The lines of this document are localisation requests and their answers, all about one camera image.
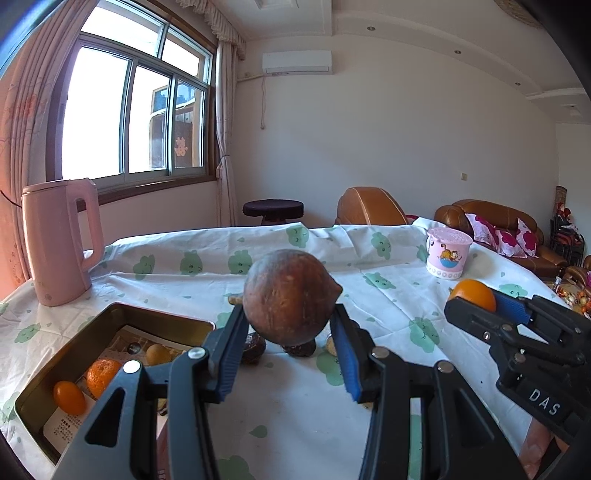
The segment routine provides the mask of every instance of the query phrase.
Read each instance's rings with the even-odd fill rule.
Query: curtain
[[[31,277],[20,204],[29,165],[45,165],[44,117],[57,76],[98,0],[67,0],[0,79],[0,299]]]
[[[238,30],[217,9],[211,0],[176,0],[183,7],[193,7],[197,15],[203,15],[205,22],[212,28],[213,34],[219,41],[231,43],[237,48],[238,58],[244,60],[246,42]]]
[[[220,163],[217,166],[217,226],[236,226],[236,191],[230,159],[238,48],[220,41],[216,60],[216,120]]]

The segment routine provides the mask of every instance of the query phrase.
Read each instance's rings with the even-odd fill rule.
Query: power cord
[[[2,196],[3,196],[4,198],[6,198],[6,200],[8,200],[10,203],[12,203],[12,204],[13,204],[15,207],[22,208],[22,207],[21,207],[19,204],[17,204],[17,203],[15,203],[15,202],[13,202],[13,201],[12,201],[10,198],[8,198],[8,197],[6,196],[6,194],[5,194],[5,193],[4,193],[2,190],[0,190],[0,193],[2,193]]]
[[[261,90],[262,90],[262,100],[261,100],[261,130],[265,129],[265,112],[267,111],[267,91],[265,90],[265,80],[267,79],[266,76],[262,78],[261,82]]]

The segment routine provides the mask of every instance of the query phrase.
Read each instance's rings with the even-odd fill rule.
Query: brown leather sofa
[[[335,223],[349,225],[408,225],[400,205],[384,189],[351,187],[339,199]]]
[[[587,286],[587,272],[589,270],[591,270],[591,255],[585,257],[582,267],[575,267],[574,265],[566,267],[563,280],[573,282],[587,294],[588,298],[591,298],[591,287]]]
[[[538,224],[527,213],[520,212],[511,207],[498,203],[485,202],[484,200],[460,200],[453,205],[444,205],[435,212],[435,220],[445,223],[447,226],[466,232],[474,237],[474,231],[468,222],[466,213],[474,213],[485,218],[497,228],[517,231],[517,217],[534,232],[538,238],[538,258],[509,258],[513,262],[532,271],[541,278],[554,278],[568,265],[567,261],[544,246],[544,234],[538,228]]]

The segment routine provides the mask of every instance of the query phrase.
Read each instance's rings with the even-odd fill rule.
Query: window pane
[[[170,78],[143,67],[135,71],[129,117],[129,172],[166,166],[166,102]]]
[[[174,167],[203,166],[204,93],[179,82],[174,108]]]
[[[162,59],[189,75],[203,80],[205,55],[173,30],[169,30],[166,35]]]
[[[132,7],[101,0],[86,20],[82,31],[156,55],[158,33],[162,26],[161,22]]]
[[[78,52],[64,114],[64,179],[119,174],[119,122],[128,60],[83,47]]]

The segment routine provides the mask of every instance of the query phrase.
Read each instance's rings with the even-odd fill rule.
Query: wooden stool
[[[262,216],[261,225],[287,223],[287,219],[304,216],[304,204],[296,200],[254,200],[244,204],[242,213],[249,217]]]

